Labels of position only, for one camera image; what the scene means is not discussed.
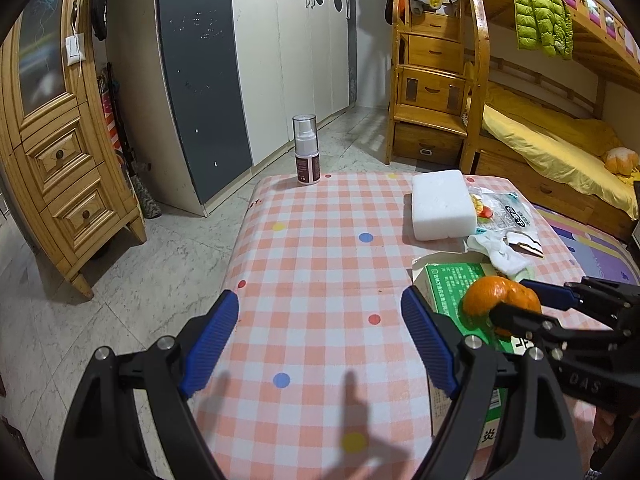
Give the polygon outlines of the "green puffer jacket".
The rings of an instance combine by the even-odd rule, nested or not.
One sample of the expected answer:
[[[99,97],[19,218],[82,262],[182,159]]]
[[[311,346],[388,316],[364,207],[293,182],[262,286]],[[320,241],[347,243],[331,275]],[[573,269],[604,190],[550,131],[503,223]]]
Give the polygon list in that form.
[[[573,20],[564,0],[514,0],[518,50],[573,59]]]

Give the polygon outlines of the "grey and white wardrobe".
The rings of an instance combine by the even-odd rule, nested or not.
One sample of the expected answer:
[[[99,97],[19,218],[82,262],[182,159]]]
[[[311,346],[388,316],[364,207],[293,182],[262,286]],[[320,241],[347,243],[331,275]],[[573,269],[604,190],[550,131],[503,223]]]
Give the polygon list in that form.
[[[356,96],[354,0],[108,0],[106,52],[160,203],[211,212]]]

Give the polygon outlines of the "yellow bed sheet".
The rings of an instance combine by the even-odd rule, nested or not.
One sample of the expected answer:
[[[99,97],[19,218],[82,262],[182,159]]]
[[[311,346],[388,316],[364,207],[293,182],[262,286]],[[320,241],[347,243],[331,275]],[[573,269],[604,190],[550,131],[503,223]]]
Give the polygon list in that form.
[[[624,146],[603,120],[570,117],[490,82],[483,128],[538,174],[639,218],[631,176],[605,166],[608,153]]]

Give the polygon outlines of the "orange plush toy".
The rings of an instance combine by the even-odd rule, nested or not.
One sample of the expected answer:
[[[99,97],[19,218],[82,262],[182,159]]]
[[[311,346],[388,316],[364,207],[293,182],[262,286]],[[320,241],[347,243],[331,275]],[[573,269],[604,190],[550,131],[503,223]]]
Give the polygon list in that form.
[[[639,165],[639,155],[629,148],[612,148],[605,153],[604,164],[612,174],[630,177]]]

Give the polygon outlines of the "wooden cabinet with drawers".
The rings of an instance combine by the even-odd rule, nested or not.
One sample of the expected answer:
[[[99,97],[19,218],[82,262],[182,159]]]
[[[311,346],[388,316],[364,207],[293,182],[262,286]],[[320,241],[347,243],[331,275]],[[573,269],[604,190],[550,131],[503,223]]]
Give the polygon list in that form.
[[[83,34],[84,62],[65,38]],[[28,236],[86,298],[82,267],[142,211],[108,131],[94,64],[90,0],[29,0],[1,45],[1,173]]]

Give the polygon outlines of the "orange tangerine peel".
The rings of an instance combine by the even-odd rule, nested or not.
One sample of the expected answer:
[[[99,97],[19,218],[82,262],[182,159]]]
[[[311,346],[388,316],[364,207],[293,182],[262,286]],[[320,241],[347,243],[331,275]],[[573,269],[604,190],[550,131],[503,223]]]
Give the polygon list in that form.
[[[467,328],[488,330],[489,312],[498,304],[542,313],[540,301],[530,288],[499,275],[489,275],[476,280],[465,292],[459,316]]]

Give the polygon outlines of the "white spray bottle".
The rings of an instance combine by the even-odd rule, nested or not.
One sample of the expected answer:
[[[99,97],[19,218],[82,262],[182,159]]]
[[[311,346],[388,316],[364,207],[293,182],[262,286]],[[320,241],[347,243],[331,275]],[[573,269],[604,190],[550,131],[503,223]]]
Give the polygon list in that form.
[[[303,185],[315,184],[321,174],[316,116],[294,116],[293,130],[297,181]]]

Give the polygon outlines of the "rainbow floor rug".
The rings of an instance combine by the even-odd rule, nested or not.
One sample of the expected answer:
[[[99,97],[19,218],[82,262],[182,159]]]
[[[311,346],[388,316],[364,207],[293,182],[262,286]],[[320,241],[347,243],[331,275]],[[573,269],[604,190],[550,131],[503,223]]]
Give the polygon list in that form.
[[[626,244],[593,226],[566,218],[541,206],[535,208],[586,275],[631,285],[639,284],[639,268]]]

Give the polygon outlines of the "wooden bunk bed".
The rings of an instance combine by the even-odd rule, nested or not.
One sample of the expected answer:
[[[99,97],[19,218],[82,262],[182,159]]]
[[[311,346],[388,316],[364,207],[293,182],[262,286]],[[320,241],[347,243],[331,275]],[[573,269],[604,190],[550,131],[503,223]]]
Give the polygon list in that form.
[[[597,196],[587,196],[536,174],[524,157],[490,136],[483,128],[487,88],[496,84],[540,106],[573,118],[603,116],[606,89],[617,84],[639,90],[639,45],[625,21],[601,0],[562,0],[574,30],[570,64],[593,74],[583,81],[564,82],[547,72],[529,68],[492,53],[499,27],[514,29],[514,0],[468,0],[474,46],[466,56],[474,64],[469,100],[468,136],[460,168],[472,174],[496,174],[523,185],[534,203],[589,224],[620,240],[629,240],[636,225],[623,209]]]

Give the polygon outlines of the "pink checkered tablecloth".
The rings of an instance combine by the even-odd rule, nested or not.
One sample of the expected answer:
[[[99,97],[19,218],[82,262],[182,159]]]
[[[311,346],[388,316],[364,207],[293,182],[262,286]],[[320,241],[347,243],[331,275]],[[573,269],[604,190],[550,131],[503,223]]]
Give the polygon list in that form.
[[[400,314],[416,259],[411,176],[261,180],[224,287],[238,322],[198,428],[230,479],[408,479],[432,442],[425,370]]]

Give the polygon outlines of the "green white paper box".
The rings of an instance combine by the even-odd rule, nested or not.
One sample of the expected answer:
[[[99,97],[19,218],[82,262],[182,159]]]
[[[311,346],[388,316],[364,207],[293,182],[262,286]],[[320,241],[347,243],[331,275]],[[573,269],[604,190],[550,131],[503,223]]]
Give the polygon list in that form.
[[[487,315],[484,318],[469,317],[463,310],[463,299],[473,283],[485,276],[500,275],[487,257],[477,252],[465,254],[434,252],[413,260],[411,274],[413,285],[420,290],[432,310],[451,318],[463,336],[477,336],[483,344],[520,356],[533,345],[523,338],[499,336]],[[442,390],[433,385],[431,378],[427,378],[427,385],[431,405],[432,436],[435,437],[445,420],[451,401]],[[494,390],[483,432],[478,441],[478,450],[490,448],[494,444],[505,400],[506,390]]]

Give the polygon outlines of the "wooden stair drawer unit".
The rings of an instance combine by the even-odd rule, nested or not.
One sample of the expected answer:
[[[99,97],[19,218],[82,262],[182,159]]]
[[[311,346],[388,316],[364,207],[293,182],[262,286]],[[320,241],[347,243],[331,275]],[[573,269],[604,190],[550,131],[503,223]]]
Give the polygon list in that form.
[[[442,0],[437,11],[413,14],[392,0],[390,106],[385,161],[397,157],[458,166],[466,137],[463,109],[465,13],[469,0]]]

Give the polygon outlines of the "white foam block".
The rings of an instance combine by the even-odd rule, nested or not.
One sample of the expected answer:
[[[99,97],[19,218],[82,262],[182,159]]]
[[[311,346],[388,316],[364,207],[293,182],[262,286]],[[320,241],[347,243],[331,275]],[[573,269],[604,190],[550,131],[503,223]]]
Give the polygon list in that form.
[[[460,170],[412,177],[411,220],[421,242],[463,238],[475,233],[477,214]]]

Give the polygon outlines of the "white tissue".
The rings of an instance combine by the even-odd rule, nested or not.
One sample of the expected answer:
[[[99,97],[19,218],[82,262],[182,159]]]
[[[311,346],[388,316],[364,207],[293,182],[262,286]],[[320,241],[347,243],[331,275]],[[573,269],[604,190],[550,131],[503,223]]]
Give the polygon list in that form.
[[[471,252],[479,252],[489,258],[491,265],[513,281],[536,276],[533,260],[528,256],[542,257],[544,251],[538,240],[527,233],[486,231],[472,234],[466,240]]]

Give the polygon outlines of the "clear plastic snack wrapper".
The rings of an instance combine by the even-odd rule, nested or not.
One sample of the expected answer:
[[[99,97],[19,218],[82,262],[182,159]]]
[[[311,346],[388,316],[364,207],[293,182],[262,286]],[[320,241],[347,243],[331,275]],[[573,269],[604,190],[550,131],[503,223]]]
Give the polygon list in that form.
[[[476,212],[476,232],[534,232],[532,213],[514,192],[497,193],[489,188],[469,188]]]

